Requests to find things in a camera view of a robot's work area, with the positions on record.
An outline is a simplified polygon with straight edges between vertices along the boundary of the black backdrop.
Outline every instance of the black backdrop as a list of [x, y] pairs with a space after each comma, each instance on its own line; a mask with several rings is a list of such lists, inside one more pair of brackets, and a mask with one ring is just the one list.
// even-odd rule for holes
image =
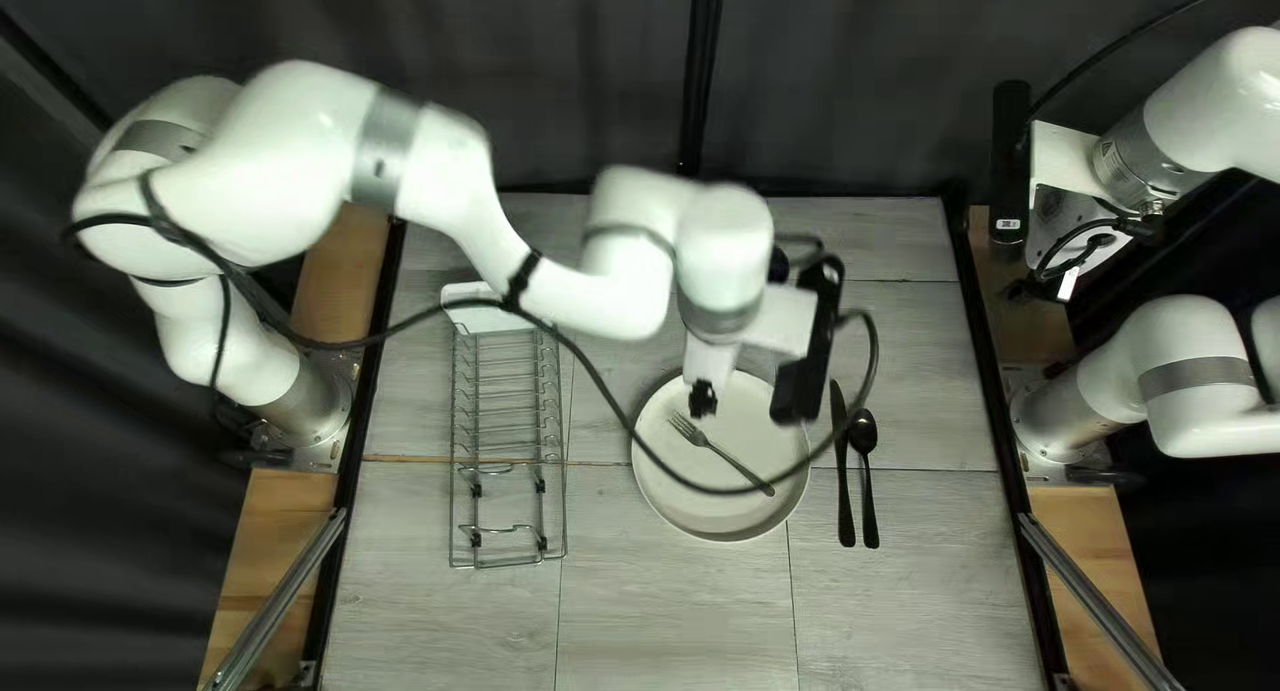
[[[724, 0], [703, 175], [764, 192], [982, 187], [991, 87], [1043, 90], [1180, 0]], [[452, 105], [504, 186], [675, 166], [690, 0], [0, 0], [90, 115], [283, 58]], [[1272, 0], [1215, 0], [1100, 67], [1047, 118], [1101, 131]], [[118, 274], [52, 241], [87, 147], [0, 84], [0, 687], [189, 688], [243, 477], [164, 369]]]

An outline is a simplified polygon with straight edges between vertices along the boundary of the dish rack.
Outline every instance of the dish rack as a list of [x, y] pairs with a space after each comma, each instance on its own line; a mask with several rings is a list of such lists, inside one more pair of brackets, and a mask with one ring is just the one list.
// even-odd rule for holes
[[[445, 287], [442, 301], [493, 297]], [[449, 310], [449, 566], [500, 568], [564, 558], [559, 343], [499, 308]]]

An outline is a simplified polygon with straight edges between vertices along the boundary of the silver metal ring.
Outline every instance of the silver metal ring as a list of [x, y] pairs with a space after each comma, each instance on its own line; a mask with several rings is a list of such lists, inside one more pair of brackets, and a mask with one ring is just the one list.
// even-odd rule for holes
[[1183, 388], [1224, 384], [1257, 388], [1249, 362], [1235, 356], [1188, 357], [1157, 366], [1138, 377], [1143, 403]]
[[748, 322], [755, 320], [763, 298], [764, 292], [760, 292], [759, 296], [755, 296], [755, 301], [746, 306], [730, 310], [707, 310], [691, 302], [685, 290], [676, 288], [676, 307], [680, 308], [680, 320], [685, 322], [690, 334], [708, 343], [716, 343], [746, 328]]
[[404, 161], [413, 142], [420, 105], [408, 96], [380, 88], [365, 114], [351, 169], [351, 200], [394, 209]]

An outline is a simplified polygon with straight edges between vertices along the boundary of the white robotic arm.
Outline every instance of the white robotic arm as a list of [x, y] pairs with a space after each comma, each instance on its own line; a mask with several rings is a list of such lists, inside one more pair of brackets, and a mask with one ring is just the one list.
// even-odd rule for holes
[[[1124, 219], [1129, 224], [1160, 215], [1228, 168], [1280, 180], [1280, 29], [1224, 36], [1102, 136], [1033, 120], [1028, 145], [1024, 218], [998, 209], [992, 238], [1025, 241], [1033, 270], [1061, 269], [1088, 248], [1060, 275], [1057, 298], [1065, 302], [1076, 275], [1130, 241], [1126, 232], [1085, 224], [1114, 223], [1115, 209], [1133, 215]], [[1089, 248], [1093, 238], [1105, 244]]]
[[[1258, 307], [1253, 334], [1272, 388], [1280, 381], [1280, 301]], [[1146, 421], [1172, 457], [1280, 452], [1280, 409], [1266, 404], [1230, 311], [1203, 296], [1139, 306], [1102, 348], [1010, 402], [1027, 453], [1070, 463], [1112, 431]]]
[[[508, 224], [474, 120], [314, 63], [274, 65], [243, 88], [211, 77], [164, 88], [104, 138], [73, 215], [161, 216], [256, 266], [302, 253], [344, 200], [447, 233], [499, 293], [524, 267], [520, 306], [594, 335], [652, 335], [675, 275], [695, 339], [686, 369], [713, 389], [744, 339], [791, 356], [808, 349], [815, 293], [765, 288], [773, 224], [754, 192], [609, 169], [593, 192], [581, 269], [571, 270], [539, 257]], [[133, 276], [170, 366], [207, 385], [223, 312], [215, 266], [146, 225], [95, 225], [79, 239]], [[218, 389], [296, 435], [330, 426], [342, 394], [230, 292]]]

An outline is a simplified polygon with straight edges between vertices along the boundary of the black spoon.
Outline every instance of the black spoon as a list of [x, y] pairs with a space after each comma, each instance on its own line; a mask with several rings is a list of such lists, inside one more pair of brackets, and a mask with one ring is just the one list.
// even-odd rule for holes
[[849, 466], [849, 443], [844, 434], [838, 431], [845, 427], [845, 395], [840, 392], [840, 384], [831, 380], [831, 430], [836, 434], [836, 468], [840, 476], [840, 499], [836, 508], [836, 535], [840, 545], [850, 549], [858, 545], [858, 532], [854, 531], [854, 512], [849, 507], [849, 479], [845, 477]]
[[860, 407], [849, 425], [849, 445], [863, 457], [863, 543], [868, 549], [879, 548], [879, 527], [876, 525], [876, 503], [872, 500], [872, 450], [879, 435], [876, 417]]

